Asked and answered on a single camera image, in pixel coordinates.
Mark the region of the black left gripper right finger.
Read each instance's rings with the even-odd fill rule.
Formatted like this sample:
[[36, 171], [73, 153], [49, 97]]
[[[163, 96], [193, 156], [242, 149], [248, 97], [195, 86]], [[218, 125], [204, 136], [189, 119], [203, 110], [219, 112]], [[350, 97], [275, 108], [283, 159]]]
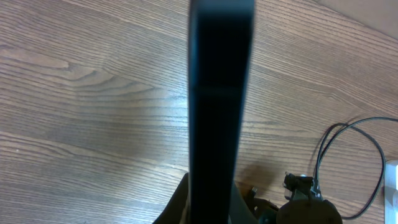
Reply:
[[231, 188], [231, 223], [258, 224], [258, 220], [246, 205], [236, 184], [233, 184]]

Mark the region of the black smartphone blue screen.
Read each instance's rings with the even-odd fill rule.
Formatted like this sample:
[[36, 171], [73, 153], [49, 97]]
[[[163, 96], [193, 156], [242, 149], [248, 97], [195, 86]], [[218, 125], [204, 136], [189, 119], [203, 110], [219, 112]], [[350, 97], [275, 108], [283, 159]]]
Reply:
[[254, 30], [254, 2], [196, 0], [188, 23], [190, 222], [226, 223]]

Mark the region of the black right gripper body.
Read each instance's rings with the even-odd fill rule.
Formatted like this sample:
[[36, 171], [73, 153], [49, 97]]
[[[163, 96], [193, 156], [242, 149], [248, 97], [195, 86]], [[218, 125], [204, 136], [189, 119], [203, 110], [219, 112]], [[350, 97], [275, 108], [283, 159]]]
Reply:
[[[313, 199], [322, 201], [318, 180], [306, 175], [286, 173], [283, 187], [288, 201]], [[245, 203], [256, 218], [275, 218], [279, 208], [270, 200], [256, 198], [257, 188], [253, 187], [245, 195]]]

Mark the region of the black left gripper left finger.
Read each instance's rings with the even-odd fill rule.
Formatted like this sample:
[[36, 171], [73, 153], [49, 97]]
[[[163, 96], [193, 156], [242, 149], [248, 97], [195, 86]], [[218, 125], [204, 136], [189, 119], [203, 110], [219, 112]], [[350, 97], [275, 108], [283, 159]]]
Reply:
[[188, 176], [188, 173], [183, 176], [167, 206], [153, 224], [184, 224], [187, 222]]

